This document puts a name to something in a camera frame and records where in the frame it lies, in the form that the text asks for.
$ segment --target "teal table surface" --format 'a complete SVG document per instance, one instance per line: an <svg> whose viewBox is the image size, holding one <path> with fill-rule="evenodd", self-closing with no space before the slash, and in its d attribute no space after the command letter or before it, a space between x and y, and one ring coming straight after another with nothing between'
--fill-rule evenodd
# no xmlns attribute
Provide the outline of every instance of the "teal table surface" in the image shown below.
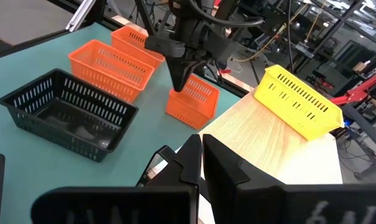
<svg viewBox="0 0 376 224"><path fill-rule="evenodd" d="M68 54L91 39L110 44L110 31L94 24L0 58L0 97L53 68L71 72ZM134 186L157 149L169 145L175 150L198 132L165 114L171 88L163 63L134 102L139 112L120 145L102 163L17 128L0 105L0 153L6 157L1 223L30 223L34 200L57 187ZM221 89L216 116L238 100Z"/></svg>

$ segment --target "yellow basket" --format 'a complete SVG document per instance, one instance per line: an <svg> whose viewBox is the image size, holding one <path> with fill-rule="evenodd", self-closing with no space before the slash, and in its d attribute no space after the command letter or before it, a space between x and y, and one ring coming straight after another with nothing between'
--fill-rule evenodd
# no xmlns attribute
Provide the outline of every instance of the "yellow basket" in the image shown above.
<svg viewBox="0 0 376 224"><path fill-rule="evenodd" d="M254 98L307 140L344 127L338 106L280 65L265 69Z"/></svg>

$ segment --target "black equipment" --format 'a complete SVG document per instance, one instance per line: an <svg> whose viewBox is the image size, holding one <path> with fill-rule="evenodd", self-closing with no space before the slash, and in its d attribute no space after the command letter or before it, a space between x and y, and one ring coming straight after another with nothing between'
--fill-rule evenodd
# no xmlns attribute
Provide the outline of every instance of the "black equipment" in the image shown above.
<svg viewBox="0 0 376 224"><path fill-rule="evenodd" d="M229 21L237 0L221 2L215 17L211 15L214 0L169 0L170 11L177 19L174 32L166 38L155 32L143 0L135 3L149 34L145 48L165 56L175 91L182 91L194 69L202 70L210 61L226 63L241 28L263 22L260 17L247 22ZM225 35L226 27L234 28L229 37Z"/></svg>
<svg viewBox="0 0 376 224"><path fill-rule="evenodd" d="M53 190L33 204L32 223L197 223L207 194L217 224L376 224L376 185L285 185L208 134L167 148L153 156L167 166L143 187Z"/></svg>

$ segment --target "orange basket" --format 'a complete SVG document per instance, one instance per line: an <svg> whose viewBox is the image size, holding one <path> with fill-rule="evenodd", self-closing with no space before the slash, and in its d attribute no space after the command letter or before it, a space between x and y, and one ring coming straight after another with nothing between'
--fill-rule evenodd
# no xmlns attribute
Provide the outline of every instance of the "orange basket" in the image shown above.
<svg viewBox="0 0 376 224"><path fill-rule="evenodd" d="M164 62L164 56L162 54L145 49L145 39L147 35L129 26L124 26L113 31L111 36L112 47L147 63L155 69Z"/></svg>
<svg viewBox="0 0 376 224"><path fill-rule="evenodd" d="M145 89L154 72L153 67L98 40L75 50L69 59L75 76L128 103Z"/></svg>
<svg viewBox="0 0 376 224"><path fill-rule="evenodd" d="M191 75L181 92L170 90L165 112L195 129L201 129L214 118L218 97L217 88Z"/></svg>

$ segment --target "gray floor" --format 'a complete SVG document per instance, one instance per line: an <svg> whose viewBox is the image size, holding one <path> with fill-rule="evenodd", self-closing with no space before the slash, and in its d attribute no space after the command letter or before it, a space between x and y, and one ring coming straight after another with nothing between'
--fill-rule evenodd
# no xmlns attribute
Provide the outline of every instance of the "gray floor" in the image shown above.
<svg viewBox="0 0 376 224"><path fill-rule="evenodd" d="M135 12L131 13L134 8L134 0L117 1L123 16L133 16L135 21ZM156 7L154 9L156 18L162 17L164 9ZM71 18L71 14L60 9L59 7L45 1L45 0L0 0L0 39L9 42L10 44L19 44L58 30L63 29ZM235 53L235 58L246 58L250 53L239 51ZM261 60L253 62L259 80L264 75L264 68L266 64ZM229 68L232 70L232 75L236 78L248 83L251 86L257 86L250 62L229 62ZM363 151L354 142L346 145L344 142L338 144L339 153L341 157L352 157L352 155L362 155ZM355 159L341 159L344 164L341 164L341 173L344 183L357 183L358 181L353 175L353 172L360 172L366 169L371 163L365 161L366 157Z"/></svg>

